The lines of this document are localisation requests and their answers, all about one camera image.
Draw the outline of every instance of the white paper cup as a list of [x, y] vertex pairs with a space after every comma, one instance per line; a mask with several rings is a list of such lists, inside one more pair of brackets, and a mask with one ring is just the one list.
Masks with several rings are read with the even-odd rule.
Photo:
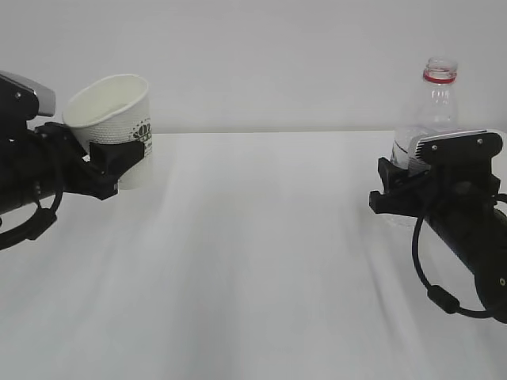
[[63, 122], [87, 152], [90, 142], [144, 143], [144, 159], [120, 178], [121, 189], [138, 188], [152, 177], [148, 87], [148, 82], [138, 75], [113, 75], [74, 95], [63, 111]]

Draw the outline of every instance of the black robotic arm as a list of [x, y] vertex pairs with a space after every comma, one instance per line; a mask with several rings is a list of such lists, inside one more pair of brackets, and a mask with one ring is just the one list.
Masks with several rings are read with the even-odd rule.
[[[51, 89], [0, 71], [0, 215], [29, 203], [37, 205], [29, 220], [0, 233], [0, 249], [37, 239], [56, 221], [64, 192], [100, 200], [114, 196], [120, 177], [144, 157], [139, 141], [91, 142], [88, 154], [63, 124], [28, 129], [28, 120], [54, 114]], [[49, 196], [55, 196], [52, 205], [42, 207], [40, 200]]]
[[[379, 159], [384, 191], [370, 193], [376, 214], [417, 218], [412, 240], [416, 273], [428, 297], [449, 314], [494, 317], [507, 323], [507, 218], [495, 208], [507, 196], [492, 174], [491, 159], [501, 152], [501, 136], [489, 131], [458, 131], [419, 136], [410, 144], [410, 160], [426, 170], [413, 173]], [[468, 310], [438, 285], [432, 285], [419, 261], [421, 225], [428, 225], [467, 266], [485, 310]]]

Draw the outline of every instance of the cup logo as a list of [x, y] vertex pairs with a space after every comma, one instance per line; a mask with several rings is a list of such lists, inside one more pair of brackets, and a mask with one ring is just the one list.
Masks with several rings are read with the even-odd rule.
[[144, 143], [144, 155], [147, 156], [151, 153], [152, 150], [152, 142], [151, 142], [151, 118], [147, 117], [144, 120], [141, 120], [135, 126], [132, 136], [134, 139]]

